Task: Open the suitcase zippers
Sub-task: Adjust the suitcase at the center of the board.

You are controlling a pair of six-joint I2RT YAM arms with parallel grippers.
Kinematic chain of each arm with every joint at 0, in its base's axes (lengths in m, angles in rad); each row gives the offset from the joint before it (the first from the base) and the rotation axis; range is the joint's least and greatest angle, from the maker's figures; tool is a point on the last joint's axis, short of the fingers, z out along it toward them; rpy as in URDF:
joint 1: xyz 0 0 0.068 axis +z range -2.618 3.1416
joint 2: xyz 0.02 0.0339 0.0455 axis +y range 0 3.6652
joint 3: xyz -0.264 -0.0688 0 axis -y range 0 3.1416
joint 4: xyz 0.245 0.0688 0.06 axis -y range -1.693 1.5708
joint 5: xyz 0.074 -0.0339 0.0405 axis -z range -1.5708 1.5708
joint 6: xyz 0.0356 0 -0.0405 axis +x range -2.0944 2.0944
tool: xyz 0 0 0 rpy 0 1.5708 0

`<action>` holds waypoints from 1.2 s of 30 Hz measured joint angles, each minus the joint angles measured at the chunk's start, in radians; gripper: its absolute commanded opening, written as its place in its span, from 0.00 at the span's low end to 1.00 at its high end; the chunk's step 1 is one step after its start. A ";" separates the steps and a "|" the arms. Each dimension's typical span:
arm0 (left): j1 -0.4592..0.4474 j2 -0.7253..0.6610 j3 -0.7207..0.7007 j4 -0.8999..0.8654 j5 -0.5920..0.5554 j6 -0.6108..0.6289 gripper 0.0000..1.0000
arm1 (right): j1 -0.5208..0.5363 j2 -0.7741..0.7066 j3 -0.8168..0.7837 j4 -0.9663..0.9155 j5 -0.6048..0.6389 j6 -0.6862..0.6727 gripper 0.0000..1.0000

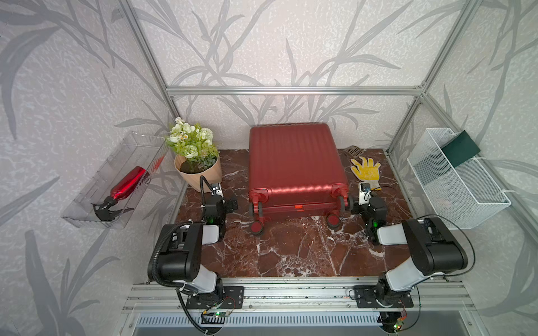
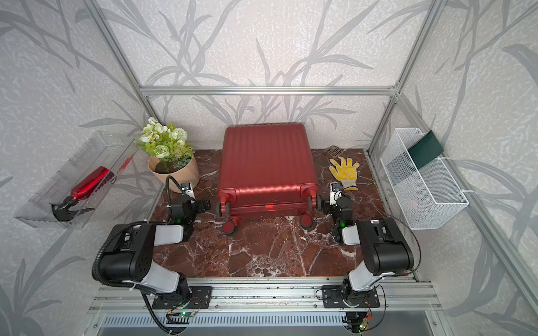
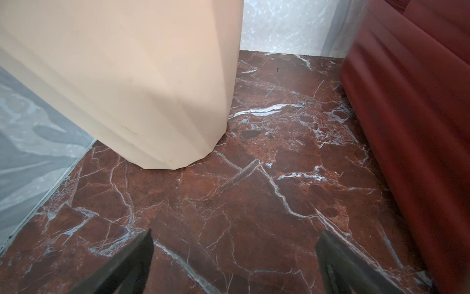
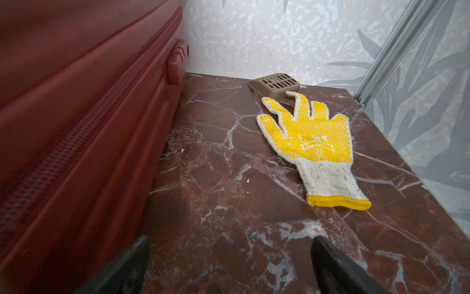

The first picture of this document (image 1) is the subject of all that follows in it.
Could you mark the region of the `red hard-shell suitcase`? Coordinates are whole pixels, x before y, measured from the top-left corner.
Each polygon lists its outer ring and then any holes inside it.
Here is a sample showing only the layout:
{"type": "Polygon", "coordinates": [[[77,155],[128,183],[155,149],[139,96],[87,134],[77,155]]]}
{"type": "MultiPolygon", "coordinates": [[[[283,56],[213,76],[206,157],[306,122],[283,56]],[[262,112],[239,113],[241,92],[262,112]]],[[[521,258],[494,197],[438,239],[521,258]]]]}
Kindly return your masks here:
{"type": "Polygon", "coordinates": [[[320,216],[335,230],[352,208],[336,143],[324,123],[262,125],[249,133],[249,205],[255,235],[267,222],[320,216]]]}

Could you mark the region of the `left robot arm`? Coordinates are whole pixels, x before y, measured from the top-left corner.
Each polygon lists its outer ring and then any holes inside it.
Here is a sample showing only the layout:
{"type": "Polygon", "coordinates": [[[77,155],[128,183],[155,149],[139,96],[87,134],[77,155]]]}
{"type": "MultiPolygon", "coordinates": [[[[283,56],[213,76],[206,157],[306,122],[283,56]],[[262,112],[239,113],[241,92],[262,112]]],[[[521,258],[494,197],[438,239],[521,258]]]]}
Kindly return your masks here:
{"type": "Polygon", "coordinates": [[[238,209],[238,201],[211,195],[202,204],[198,222],[164,225],[150,257],[149,281],[176,288],[181,293],[203,298],[224,298],[219,276],[202,265],[204,245],[221,242],[226,233],[226,216],[238,209]]]}

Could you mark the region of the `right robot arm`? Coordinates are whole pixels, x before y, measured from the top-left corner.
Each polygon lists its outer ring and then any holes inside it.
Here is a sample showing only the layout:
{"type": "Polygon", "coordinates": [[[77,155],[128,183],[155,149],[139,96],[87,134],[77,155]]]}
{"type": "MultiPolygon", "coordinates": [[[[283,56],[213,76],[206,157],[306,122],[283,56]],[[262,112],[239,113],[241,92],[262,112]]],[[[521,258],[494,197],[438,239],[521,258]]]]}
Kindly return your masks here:
{"type": "Polygon", "coordinates": [[[373,243],[406,245],[409,249],[410,257],[381,275],[372,288],[380,300],[408,293],[432,277],[458,276],[458,271],[465,274],[472,269],[464,248],[448,227],[461,228],[444,216],[427,214],[388,225],[388,208],[381,197],[356,201],[351,212],[361,216],[365,233],[373,243]]]}

